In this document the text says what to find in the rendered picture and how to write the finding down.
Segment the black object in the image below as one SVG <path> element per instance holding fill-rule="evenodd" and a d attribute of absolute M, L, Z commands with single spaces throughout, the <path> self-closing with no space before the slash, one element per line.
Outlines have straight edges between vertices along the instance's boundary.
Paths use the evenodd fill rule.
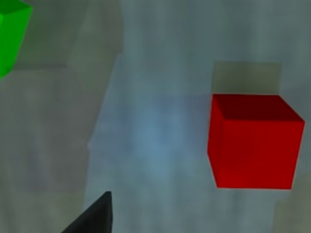
<path fill-rule="evenodd" d="M 111 192 L 105 192 L 62 233 L 112 233 Z"/>

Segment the red cube's front face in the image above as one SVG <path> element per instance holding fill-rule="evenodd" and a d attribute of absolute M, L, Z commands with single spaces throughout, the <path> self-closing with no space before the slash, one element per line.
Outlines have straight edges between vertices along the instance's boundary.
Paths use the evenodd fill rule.
<path fill-rule="evenodd" d="M 279 96 L 213 95 L 208 157 L 217 187 L 290 189 L 303 128 Z"/>

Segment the red cube's top face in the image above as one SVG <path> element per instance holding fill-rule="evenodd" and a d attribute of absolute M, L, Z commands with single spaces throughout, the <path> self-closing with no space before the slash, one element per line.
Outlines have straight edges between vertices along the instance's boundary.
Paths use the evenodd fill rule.
<path fill-rule="evenodd" d="M 304 121 L 278 95 L 214 94 L 225 119 Z"/>

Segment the cube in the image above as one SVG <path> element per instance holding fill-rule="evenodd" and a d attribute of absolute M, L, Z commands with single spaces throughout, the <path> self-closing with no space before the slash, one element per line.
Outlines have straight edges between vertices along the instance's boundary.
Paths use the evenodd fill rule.
<path fill-rule="evenodd" d="M 0 78 L 13 69 L 31 12 L 18 0 L 0 1 Z"/>
<path fill-rule="evenodd" d="M 291 189 L 304 125 L 279 95 L 213 94 L 207 153 L 217 187 Z"/>

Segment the green cube's side face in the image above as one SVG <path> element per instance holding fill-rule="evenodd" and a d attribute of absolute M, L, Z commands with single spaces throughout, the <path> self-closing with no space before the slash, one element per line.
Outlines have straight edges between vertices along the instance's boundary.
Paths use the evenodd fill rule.
<path fill-rule="evenodd" d="M 0 79 L 13 69 L 31 12 L 18 0 L 0 0 Z"/>

